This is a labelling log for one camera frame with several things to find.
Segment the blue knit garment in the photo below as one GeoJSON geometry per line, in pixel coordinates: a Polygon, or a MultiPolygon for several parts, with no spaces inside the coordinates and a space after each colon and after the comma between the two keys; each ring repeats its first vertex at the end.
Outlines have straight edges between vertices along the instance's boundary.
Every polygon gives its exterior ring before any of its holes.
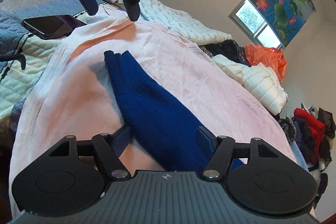
{"type": "MultiPolygon", "coordinates": [[[[196,142],[202,123],[154,81],[128,51],[106,51],[104,55],[115,99],[139,144],[166,170],[195,170],[200,174],[209,162],[196,142]]],[[[234,161],[231,170],[239,165],[240,160],[234,161]]]]}

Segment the black smartphone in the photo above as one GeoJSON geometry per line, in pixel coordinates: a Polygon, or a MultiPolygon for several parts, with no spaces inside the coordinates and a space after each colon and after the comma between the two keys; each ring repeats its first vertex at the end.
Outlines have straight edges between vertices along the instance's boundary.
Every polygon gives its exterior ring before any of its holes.
{"type": "Polygon", "coordinates": [[[77,27],[86,25],[70,15],[26,18],[21,23],[41,39],[56,39],[70,35],[77,27]]]}

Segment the pile of clothes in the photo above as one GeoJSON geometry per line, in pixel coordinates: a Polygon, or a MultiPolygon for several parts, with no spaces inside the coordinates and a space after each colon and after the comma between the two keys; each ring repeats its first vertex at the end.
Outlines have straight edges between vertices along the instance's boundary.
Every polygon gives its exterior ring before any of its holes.
{"type": "Polygon", "coordinates": [[[289,113],[279,124],[285,132],[290,145],[297,145],[306,161],[308,171],[318,184],[314,207],[328,185],[328,175],[322,173],[332,161],[330,150],[335,138],[336,125],[332,113],[320,107],[294,110],[294,117],[289,113]]]}
{"type": "Polygon", "coordinates": [[[281,87],[274,70],[263,64],[250,65],[244,47],[228,39],[220,44],[200,46],[230,78],[242,85],[273,116],[281,112],[288,95],[281,87]]]}

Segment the black curved handle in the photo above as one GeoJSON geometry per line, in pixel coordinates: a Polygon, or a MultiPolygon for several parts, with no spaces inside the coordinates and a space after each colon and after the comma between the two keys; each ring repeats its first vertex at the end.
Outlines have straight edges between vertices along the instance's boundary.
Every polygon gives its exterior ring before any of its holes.
{"type": "Polygon", "coordinates": [[[23,54],[0,55],[0,62],[8,62],[8,61],[13,61],[13,60],[18,60],[20,62],[22,70],[24,70],[26,68],[26,58],[23,54]]]}

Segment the phone screen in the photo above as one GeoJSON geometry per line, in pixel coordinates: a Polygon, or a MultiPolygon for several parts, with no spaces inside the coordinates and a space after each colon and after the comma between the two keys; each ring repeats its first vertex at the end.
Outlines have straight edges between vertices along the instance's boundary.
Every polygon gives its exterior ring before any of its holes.
{"type": "Polygon", "coordinates": [[[27,18],[24,22],[48,37],[69,35],[75,28],[86,25],[70,15],[27,18]]]}

